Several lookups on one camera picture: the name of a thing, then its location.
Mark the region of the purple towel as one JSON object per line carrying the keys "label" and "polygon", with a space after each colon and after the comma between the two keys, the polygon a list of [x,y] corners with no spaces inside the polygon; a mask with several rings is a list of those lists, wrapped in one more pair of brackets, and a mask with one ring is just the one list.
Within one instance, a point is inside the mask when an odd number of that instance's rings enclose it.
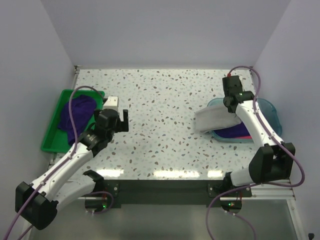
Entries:
{"label": "purple towel", "polygon": [[[81,94],[72,99],[71,111],[78,136],[86,129],[96,107],[96,101],[90,96]],[[75,143],[75,135],[69,114],[69,102],[61,110],[57,128],[66,132],[67,142],[72,146]]]}
{"label": "purple towel", "polygon": [[226,139],[245,138],[250,136],[243,122],[232,127],[214,130],[213,132],[219,137]]}

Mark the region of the grey white towel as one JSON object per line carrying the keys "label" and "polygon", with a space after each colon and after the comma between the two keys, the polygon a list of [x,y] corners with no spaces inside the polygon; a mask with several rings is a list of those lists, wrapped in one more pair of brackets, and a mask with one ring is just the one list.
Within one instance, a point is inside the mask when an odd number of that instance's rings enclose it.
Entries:
{"label": "grey white towel", "polygon": [[200,133],[234,127],[241,122],[241,119],[235,113],[229,113],[222,103],[195,112],[195,130]]}

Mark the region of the pink towel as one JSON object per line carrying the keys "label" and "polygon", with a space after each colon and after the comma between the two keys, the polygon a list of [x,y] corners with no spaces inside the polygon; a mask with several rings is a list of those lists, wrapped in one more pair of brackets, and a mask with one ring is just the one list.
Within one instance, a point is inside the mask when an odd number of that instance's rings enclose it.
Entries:
{"label": "pink towel", "polygon": [[249,136],[238,137],[238,139],[240,139],[240,140],[251,140],[252,137],[249,135]]}

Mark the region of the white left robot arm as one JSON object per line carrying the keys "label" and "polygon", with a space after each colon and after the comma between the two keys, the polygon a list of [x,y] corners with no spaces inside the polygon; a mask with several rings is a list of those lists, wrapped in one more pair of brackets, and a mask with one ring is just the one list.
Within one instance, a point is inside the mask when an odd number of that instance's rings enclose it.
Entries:
{"label": "white left robot arm", "polygon": [[106,108],[94,113],[94,128],[88,128],[72,148],[46,173],[32,183],[21,182],[15,189],[15,211],[38,230],[45,229],[58,213],[55,197],[63,185],[84,164],[112,141],[114,134],[129,131],[129,112]]}

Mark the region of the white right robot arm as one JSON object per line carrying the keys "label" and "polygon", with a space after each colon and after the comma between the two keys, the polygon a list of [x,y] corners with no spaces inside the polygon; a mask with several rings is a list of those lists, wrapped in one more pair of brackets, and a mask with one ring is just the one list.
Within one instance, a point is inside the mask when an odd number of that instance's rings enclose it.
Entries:
{"label": "white right robot arm", "polygon": [[285,143],[273,131],[254,94],[243,90],[238,75],[224,77],[222,86],[223,104],[240,118],[258,149],[248,167],[225,174],[219,190],[232,197],[242,186],[288,179],[296,153],[294,145]]}

